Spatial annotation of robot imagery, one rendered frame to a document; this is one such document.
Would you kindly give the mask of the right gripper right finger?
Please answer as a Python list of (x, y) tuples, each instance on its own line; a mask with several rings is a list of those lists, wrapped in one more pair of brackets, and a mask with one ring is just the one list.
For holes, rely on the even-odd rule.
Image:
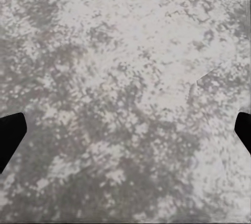
[(251, 154), (251, 114), (240, 112), (234, 130)]

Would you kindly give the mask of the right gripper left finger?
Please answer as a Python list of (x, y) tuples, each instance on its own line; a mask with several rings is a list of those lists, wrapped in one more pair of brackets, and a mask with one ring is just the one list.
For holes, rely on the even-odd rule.
[(27, 132), (22, 112), (0, 118), (0, 175)]

